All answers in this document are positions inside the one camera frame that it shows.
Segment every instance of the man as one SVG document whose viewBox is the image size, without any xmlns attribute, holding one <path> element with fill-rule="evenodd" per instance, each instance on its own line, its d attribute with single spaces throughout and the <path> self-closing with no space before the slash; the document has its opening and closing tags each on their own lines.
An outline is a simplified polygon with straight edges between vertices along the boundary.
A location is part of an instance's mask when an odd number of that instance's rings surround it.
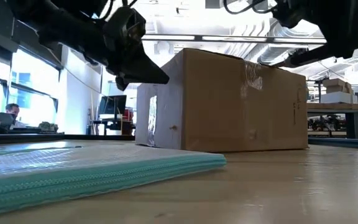
<svg viewBox="0 0 358 224">
<path fill-rule="evenodd" d="M 6 113 L 13 114 L 14 118 L 15 118 L 15 121 L 11 125 L 11 129 L 26 128 L 25 124 L 16 120 L 17 115 L 19 115 L 19 112 L 20 112 L 19 105 L 15 104 L 15 103 L 9 103 L 8 105 L 5 106 L 5 110 L 6 110 Z"/>
</svg>

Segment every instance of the packing tape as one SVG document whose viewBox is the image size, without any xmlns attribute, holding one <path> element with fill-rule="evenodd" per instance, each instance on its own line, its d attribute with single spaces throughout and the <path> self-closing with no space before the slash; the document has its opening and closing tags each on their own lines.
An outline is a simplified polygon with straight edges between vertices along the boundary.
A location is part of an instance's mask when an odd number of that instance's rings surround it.
<svg viewBox="0 0 358 224">
<path fill-rule="evenodd" d="M 157 125 L 157 87 L 152 88 L 153 93 L 150 97 L 149 103 L 149 124 L 147 128 L 147 144 L 149 146 L 155 146 L 154 134 Z"/>
<path fill-rule="evenodd" d="M 245 61 L 245 73 L 241 76 L 241 98 L 247 98 L 247 92 L 249 88 L 254 88 L 256 90 L 263 89 L 263 79 L 259 75 L 261 74 L 259 70 L 262 69 L 262 66 L 256 63 Z"/>
</svg>

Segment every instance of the workbench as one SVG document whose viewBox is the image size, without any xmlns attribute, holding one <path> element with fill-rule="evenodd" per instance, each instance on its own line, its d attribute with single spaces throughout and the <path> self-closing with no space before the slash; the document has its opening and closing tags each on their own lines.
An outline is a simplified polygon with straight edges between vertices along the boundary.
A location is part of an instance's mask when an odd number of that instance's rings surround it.
<svg viewBox="0 0 358 224">
<path fill-rule="evenodd" d="M 358 223 L 358 149 L 310 146 L 226 158 L 228 164 L 220 170 L 6 213 L 0 215 L 0 223 Z"/>
<path fill-rule="evenodd" d="M 308 117 L 329 114 L 345 114 L 346 138 L 358 139 L 358 104 L 308 103 Z"/>
</svg>

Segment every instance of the cardboard box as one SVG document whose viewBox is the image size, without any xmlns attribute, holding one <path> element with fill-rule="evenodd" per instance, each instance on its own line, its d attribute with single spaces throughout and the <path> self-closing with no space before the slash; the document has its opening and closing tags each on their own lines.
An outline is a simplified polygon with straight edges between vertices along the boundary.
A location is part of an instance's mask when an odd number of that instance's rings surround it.
<svg viewBox="0 0 358 224">
<path fill-rule="evenodd" d="M 326 93 L 343 92 L 353 95 L 352 85 L 338 78 L 332 80 L 324 80 L 323 86 L 326 87 Z"/>
<path fill-rule="evenodd" d="M 184 49 L 137 89 L 136 143 L 204 152 L 308 147 L 306 78 Z"/>
</svg>

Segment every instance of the plastic sheet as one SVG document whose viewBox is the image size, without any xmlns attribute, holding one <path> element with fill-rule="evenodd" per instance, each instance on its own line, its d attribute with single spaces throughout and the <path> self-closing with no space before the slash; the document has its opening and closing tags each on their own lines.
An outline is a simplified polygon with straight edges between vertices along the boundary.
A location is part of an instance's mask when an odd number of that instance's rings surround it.
<svg viewBox="0 0 358 224">
<path fill-rule="evenodd" d="M 256 90 L 263 89 L 263 79 L 259 75 L 262 66 L 256 63 L 245 61 L 244 64 L 245 72 L 244 75 L 241 76 L 242 85 L 241 85 L 241 98 L 247 98 L 248 88 L 254 88 Z"/>
<path fill-rule="evenodd" d="M 223 155 L 113 144 L 0 150 L 0 213 L 215 169 Z"/>
<path fill-rule="evenodd" d="M 155 134 L 155 125 L 157 124 L 157 96 L 152 96 L 150 98 L 150 108 L 149 108 L 149 127 L 148 129 L 148 141 L 149 146 L 155 146 L 154 143 L 154 134 Z"/>
</svg>

